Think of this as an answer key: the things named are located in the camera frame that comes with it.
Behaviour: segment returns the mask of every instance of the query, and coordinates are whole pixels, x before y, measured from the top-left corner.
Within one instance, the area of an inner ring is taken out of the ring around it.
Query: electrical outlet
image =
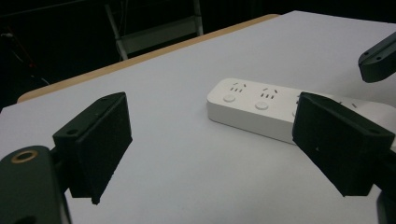
[[[291,130],[301,90],[252,82],[223,79],[207,95],[210,119],[235,128],[294,144]],[[396,108],[375,102],[318,92],[396,133]],[[396,151],[396,141],[392,150]]]

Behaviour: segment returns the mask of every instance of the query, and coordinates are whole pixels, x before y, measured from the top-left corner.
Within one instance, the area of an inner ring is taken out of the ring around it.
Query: power strip
[[[294,144],[291,131],[301,92],[265,83],[226,78],[207,95],[207,112],[209,118],[216,122]],[[390,105],[307,92],[331,98],[396,133],[396,108]],[[391,149],[396,151],[396,141]]]

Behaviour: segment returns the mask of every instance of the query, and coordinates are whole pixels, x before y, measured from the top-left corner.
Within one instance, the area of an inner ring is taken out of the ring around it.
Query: wooden table edge
[[[96,77],[101,77],[103,75],[110,74],[110,73],[115,72],[117,70],[120,70],[122,68],[129,67],[129,66],[137,64],[137,63],[142,63],[144,61],[147,61],[149,59],[164,55],[166,53],[175,51],[177,49],[186,48],[188,46],[191,46],[193,44],[197,44],[197,43],[206,41],[208,39],[212,39],[212,38],[215,38],[215,37],[218,37],[218,36],[221,36],[221,35],[229,34],[231,32],[237,31],[237,30],[241,30],[243,28],[249,27],[251,25],[254,25],[254,24],[262,22],[262,21],[271,20],[272,18],[275,18],[277,16],[278,16],[277,14],[268,14],[268,15],[259,17],[257,19],[253,19],[251,21],[245,21],[245,22],[236,24],[234,26],[230,26],[230,27],[218,30],[216,32],[209,33],[207,35],[197,36],[195,38],[192,38],[192,39],[177,43],[177,44],[169,46],[169,47],[165,47],[163,49],[157,49],[157,50],[154,50],[152,52],[149,52],[149,53],[134,57],[134,58],[126,60],[126,61],[122,61],[122,62],[119,62],[119,63],[114,63],[114,64],[111,64],[109,66],[106,66],[106,67],[99,68],[97,70],[91,71],[89,73],[82,74],[80,76],[71,77],[69,79],[66,79],[66,80],[51,84],[51,85],[46,86],[46,87],[42,87],[40,89],[36,89],[36,90],[33,90],[33,91],[28,91],[28,92],[23,94],[18,99],[17,103],[21,103],[21,102],[36,98],[38,96],[45,95],[47,93],[51,93],[51,92],[54,92],[54,91],[59,91],[59,90],[65,89],[67,87],[76,85],[78,83],[91,80],[91,79],[96,78]]]

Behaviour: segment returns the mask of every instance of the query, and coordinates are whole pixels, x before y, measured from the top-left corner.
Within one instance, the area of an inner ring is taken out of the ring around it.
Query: white table
[[[54,147],[77,113],[125,91],[134,141],[98,206],[66,192],[74,223],[376,223],[377,187],[343,198],[299,148],[213,122],[205,103],[237,77],[396,106],[396,76],[367,84],[357,66],[395,30],[294,11],[7,107],[0,158]]]

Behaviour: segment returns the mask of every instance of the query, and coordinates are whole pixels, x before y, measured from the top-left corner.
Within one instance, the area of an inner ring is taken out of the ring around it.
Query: dark background
[[[116,21],[120,21],[120,2],[2,1],[0,34],[12,33],[15,37],[2,36],[0,39],[0,110],[15,104],[22,94],[47,85],[45,81],[55,83],[119,62],[120,55],[104,3],[111,5]],[[51,7],[53,4],[64,6]],[[40,7],[49,8],[32,10]],[[347,0],[293,3],[279,0],[201,0],[206,34],[262,15],[284,14],[293,10],[396,23],[395,7],[391,1],[359,1],[357,4]],[[128,26],[126,30],[121,26],[120,31],[122,34],[140,31],[192,14],[190,0],[129,0]]]

